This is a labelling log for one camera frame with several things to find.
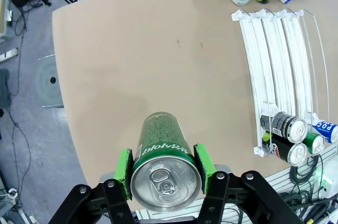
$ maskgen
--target green gripper pad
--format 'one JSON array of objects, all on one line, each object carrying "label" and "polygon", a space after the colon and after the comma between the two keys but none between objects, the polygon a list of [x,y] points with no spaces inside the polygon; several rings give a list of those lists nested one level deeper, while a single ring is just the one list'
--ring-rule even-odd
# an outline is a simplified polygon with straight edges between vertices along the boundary
[{"label": "green gripper pad", "polygon": [[211,176],[216,172],[216,169],[204,144],[194,145],[194,155],[202,178],[202,191],[203,194],[206,194],[211,181]]},{"label": "green gripper pad", "polygon": [[132,169],[134,165],[133,153],[131,149],[123,149],[118,160],[114,179],[123,184],[127,200],[132,199],[130,190],[130,180],[132,178]]}]

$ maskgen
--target concrete floor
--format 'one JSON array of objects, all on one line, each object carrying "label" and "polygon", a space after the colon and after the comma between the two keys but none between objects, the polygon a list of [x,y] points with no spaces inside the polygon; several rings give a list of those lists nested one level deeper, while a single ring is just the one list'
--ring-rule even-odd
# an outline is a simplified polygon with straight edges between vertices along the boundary
[{"label": "concrete floor", "polygon": [[[34,89],[38,58],[54,53],[52,12],[65,5],[63,0],[51,0],[51,3],[52,6],[42,6],[29,15],[21,49],[20,92],[13,98],[11,107],[14,120],[27,137],[32,157],[21,194],[23,209],[40,224],[48,223],[74,185],[85,183],[64,109],[43,109]],[[17,16],[18,12],[14,10],[14,18]],[[20,40],[15,38],[12,42],[1,44],[0,53],[18,47]],[[0,64],[0,68],[10,71],[8,85],[11,92],[17,90],[17,65],[18,57]],[[12,144],[13,123],[7,112],[0,118],[0,130],[0,169],[7,185],[18,188]],[[29,151],[18,130],[15,131],[14,143],[21,180],[29,164]],[[15,220],[15,224],[23,223],[15,212],[10,213],[10,218]]]}]

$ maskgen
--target screw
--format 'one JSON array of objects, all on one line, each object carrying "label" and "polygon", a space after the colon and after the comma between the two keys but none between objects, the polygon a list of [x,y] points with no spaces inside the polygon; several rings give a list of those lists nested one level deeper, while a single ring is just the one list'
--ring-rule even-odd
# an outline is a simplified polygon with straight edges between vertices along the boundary
[{"label": "screw", "polygon": [[247,174],[247,179],[248,180],[252,180],[252,179],[254,179],[254,175],[253,174],[251,174],[251,173],[249,173],[249,174]]},{"label": "screw", "polygon": [[114,185],[115,185],[114,181],[111,181],[111,182],[108,183],[109,188],[113,187]]},{"label": "screw", "polygon": [[81,187],[80,188],[80,193],[81,194],[84,194],[86,191],[87,191],[87,189],[85,187]]},{"label": "screw", "polygon": [[223,179],[223,178],[224,178],[224,174],[223,174],[223,173],[218,173],[218,174],[216,175],[216,177],[217,177],[218,179]]}]

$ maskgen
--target beige tabletop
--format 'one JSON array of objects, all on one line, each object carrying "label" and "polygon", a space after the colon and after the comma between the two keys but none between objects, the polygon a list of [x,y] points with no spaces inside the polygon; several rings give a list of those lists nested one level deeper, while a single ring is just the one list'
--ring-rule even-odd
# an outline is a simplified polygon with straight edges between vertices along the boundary
[{"label": "beige tabletop", "polygon": [[316,15],[332,87],[331,122],[338,122],[337,0],[252,0],[244,7],[231,0],[83,0],[53,13],[62,99],[90,186],[115,170],[121,149],[135,153],[143,120],[156,111],[175,115],[191,147],[204,143],[213,162],[236,175],[268,176],[287,167],[254,155],[248,61],[239,23],[231,20],[238,9],[265,7]]}]

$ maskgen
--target white rack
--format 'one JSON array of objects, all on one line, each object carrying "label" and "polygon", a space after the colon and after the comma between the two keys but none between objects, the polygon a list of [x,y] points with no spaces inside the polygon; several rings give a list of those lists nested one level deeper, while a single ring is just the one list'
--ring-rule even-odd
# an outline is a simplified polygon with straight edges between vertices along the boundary
[{"label": "white rack", "polygon": [[[318,121],[317,80],[311,49],[314,40],[308,34],[307,21],[304,19],[306,15],[315,24],[316,42],[321,47],[329,121],[327,69],[315,16],[307,10],[293,12],[289,9],[274,13],[268,9],[256,13],[238,10],[231,15],[233,21],[240,23],[247,53],[257,126],[257,147],[254,148],[254,153],[260,156],[268,154],[262,148],[265,131],[260,125],[261,115],[271,118],[284,111],[305,119],[311,125]],[[313,110],[313,99],[316,113]]]}]

